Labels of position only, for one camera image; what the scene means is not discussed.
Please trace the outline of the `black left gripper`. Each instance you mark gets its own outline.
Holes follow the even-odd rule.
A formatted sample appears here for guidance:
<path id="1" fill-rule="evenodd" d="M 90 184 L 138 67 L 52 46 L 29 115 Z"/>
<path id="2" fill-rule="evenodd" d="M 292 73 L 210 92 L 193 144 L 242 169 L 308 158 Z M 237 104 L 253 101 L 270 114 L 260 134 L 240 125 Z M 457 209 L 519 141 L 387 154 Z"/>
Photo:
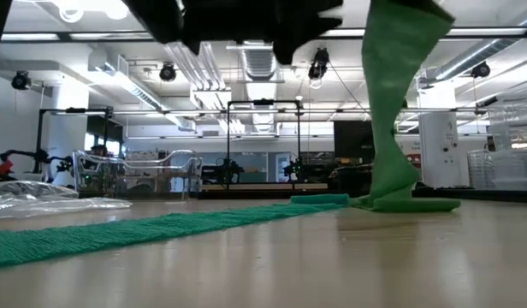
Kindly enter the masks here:
<path id="1" fill-rule="evenodd" d="M 122 0 L 137 21 L 161 44 L 182 42 L 197 55 L 203 41 L 273 45 L 282 65 L 302 45 L 341 25 L 319 14 L 343 0 Z"/>

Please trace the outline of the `light green bandage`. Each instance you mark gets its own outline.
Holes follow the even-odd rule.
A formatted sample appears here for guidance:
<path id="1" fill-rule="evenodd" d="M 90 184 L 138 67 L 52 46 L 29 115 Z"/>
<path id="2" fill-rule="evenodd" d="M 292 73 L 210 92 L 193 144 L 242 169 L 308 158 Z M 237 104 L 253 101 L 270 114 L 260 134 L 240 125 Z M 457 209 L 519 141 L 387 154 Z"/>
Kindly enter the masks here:
<path id="1" fill-rule="evenodd" d="M 395 140 L 394 123 L 413 77 L 452 27 L 439 17 L 390 0 L 370 0 L 362 45 L 375 148 L 370 192 L 350 205 L 384 213 L 449 212 L 455 199 L 414 198 L 417 171 Z"/>

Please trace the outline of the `teal green bandage strip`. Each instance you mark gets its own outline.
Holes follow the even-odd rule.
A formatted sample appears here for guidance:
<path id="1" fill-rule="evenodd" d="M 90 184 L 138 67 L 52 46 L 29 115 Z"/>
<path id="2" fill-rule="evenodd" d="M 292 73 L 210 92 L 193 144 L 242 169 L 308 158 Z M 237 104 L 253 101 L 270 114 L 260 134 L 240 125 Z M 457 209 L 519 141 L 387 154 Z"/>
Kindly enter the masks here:
<path id="1" fill-rule="evenodd" d="M 347 207 L 347 194 L 293 196 L 287 204 L 21 231 L 0 231 L 0 268 L 170 240 Z"/>

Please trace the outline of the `black monitor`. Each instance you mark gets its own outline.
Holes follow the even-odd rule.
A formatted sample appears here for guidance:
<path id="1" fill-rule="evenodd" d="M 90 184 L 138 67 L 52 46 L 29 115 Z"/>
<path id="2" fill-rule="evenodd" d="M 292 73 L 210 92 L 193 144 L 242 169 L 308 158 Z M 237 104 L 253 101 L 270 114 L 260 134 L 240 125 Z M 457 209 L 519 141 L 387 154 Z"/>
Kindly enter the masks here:
<path id="1" fill-rule="evenodd" d="M 336 158 L 372 163 L 375 148 L 371 121 L 335 121 L 334 145 Z"/>

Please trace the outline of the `clear plastic container stack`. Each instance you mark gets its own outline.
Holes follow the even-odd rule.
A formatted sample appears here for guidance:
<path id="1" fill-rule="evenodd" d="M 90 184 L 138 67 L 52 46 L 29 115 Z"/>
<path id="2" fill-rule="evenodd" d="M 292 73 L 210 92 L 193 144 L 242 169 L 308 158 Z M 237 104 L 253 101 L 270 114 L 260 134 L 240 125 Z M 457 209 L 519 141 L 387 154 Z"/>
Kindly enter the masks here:
<path id="1" fill-rule="evenodd" d="M 491 104 L 488 114 L 488 143 L 467 153 L 470 186 L 527 191 L 527 103 Z"/>

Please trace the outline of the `clear acrylic tray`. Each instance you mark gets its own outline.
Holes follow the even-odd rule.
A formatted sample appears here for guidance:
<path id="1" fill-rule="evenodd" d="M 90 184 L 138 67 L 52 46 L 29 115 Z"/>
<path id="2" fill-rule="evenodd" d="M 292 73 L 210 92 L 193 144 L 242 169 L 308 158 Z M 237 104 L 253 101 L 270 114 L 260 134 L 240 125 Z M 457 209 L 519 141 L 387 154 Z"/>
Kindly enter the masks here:
<path id="1" fill-rule="evenodd" d="M 120 157 L 74 153 L 74 182 L 79 193 L 111 198 L 171 198 L 197 193 L 203 158 L 195 151 L 128 151 Z"/>

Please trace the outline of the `red black background robot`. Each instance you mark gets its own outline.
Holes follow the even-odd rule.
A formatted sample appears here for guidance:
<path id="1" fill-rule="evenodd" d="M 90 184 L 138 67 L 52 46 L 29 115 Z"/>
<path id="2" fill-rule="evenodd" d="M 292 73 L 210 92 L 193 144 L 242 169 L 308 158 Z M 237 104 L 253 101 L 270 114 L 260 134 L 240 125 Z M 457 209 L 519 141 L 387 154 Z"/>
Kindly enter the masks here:
<path id="1" fill-rule="evenodd" d="M 16 174 L 12 170 L 14 164 L 10 159 L 13 155 L 30 157 L 35 162 L 33 171 Z M 52 183 L 60 173 L 74 175 L 74 161 L 71 156 L 52 157 L 44 150 L 37 150 L 35 152 L 8 150 L 0 154 L 0 159 L 0 182 L 39 181 Z"/>

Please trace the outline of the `clear plastic bag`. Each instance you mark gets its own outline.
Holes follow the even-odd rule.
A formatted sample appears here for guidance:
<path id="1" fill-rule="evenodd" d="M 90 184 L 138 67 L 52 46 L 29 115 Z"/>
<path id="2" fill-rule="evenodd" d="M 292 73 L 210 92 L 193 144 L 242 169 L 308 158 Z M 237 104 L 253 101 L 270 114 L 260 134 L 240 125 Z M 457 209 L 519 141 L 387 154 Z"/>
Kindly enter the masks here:
<path id="1" fill-rule="evenodd" d="M 73 189 L 40 181 L 0 182 L 0 219 L 120 210 L 131 206 L 131 202 L 115 198 L 81 198 Z"/>

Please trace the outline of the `ribbed ceiling air duct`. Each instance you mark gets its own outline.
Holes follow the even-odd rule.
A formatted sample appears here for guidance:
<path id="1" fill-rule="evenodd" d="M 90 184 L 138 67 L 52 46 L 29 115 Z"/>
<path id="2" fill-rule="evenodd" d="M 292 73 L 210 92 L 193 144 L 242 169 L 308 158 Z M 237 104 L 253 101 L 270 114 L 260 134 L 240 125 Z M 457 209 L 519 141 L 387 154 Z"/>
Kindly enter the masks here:
<path id="1" fill-rule="evenodd" d="M 272 44 L 245 41 L 240 47 L 240 60 L 245 80 L 249 82 L 278 80 L 280 64 L 275 58 Z"/>

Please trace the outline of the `silver ceiling duct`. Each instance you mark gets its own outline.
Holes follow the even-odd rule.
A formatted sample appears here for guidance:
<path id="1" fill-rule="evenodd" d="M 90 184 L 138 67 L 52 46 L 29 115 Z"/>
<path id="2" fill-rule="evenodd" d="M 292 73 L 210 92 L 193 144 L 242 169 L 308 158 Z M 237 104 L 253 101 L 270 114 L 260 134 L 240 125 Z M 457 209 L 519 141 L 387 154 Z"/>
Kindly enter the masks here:
<path id="1" fill-rule="evenodd" d="M 447 62 L 439 68 L 431 69 L 427 73 L 428 82 L 436 83 L 457 77 L 477 65 L 484 63 L 490 57 L 510 48 L 518 41 L 525 39 L 527 33 L 527 12 L 522 13 L 514 22 L 514 27 L 525 28 L 525 31 L 519 37 L 515 34 L 499 34 L 497 37 L 484 38 L 481 42 L 474 44 L 450 62 Z"/>

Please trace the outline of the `black background station frame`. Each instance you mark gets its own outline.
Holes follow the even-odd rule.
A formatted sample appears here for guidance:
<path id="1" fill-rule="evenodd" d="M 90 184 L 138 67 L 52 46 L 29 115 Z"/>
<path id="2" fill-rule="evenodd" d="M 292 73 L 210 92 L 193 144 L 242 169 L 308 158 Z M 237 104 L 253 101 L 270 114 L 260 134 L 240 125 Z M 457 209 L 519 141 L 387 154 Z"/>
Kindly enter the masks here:
<path id="1" fill-rule="evenodd" d="M 232 106 L 235 104 L 252 104 L 253 108 L 250 110 L 232 110 Z M 293 105 L 293 108 L 274 108 L 275 104 L 291 104 Z M 226 158 L 230 158 L 230 120 L 231 120 L 231 113 L 234 112 L 235 114 L 263 114 L 263 113 L 270 113 L 270 114 L 295 114 L 297 116 L 297 125 L 298 129 L 300 129 L 300 117 L 302 114 L 301 107 L 303 104 L 299 100 L 275 100 L 275 99 L 267 99 L 267 98 L 261 98 L 256 100 L 231 100 L 227 103 L 227 108 L 225 112 L 222 111 L 222 114 L 226 114 L 226 120 L 227 120 L 227 137 L 226 137 L 226 145 L 227 145 L 227 151 L 226 151 Z M 231 183 L 225 184 L 225 190 L 228 191 L 230 189 Z"/>
<path id="2" fill-rule="evenodd" d="M 65 158 L 62 157 L 43 157 L 43 132 L 44 132 L 44 116 L 49 113 L 52 116 L 100 116 L 104 119 L 103 130 L 104 136 L 103 141 L 104 145 L 107 145 L 110 132 L 110 118 L 114 115 L 114 109 L 112 107 L 105 107 L 100 109 L 90 109 L 90 108 L 74 108 L 69 107 L 67 109 L 40 109 L 38 111 L 38 125 L 37 125 L 37 136 L 36 136 L 36 156 L 33 159 L 33 173 L 42 172 L 42 164 L 50 164 L 54 160 L 65 161 Z"/>

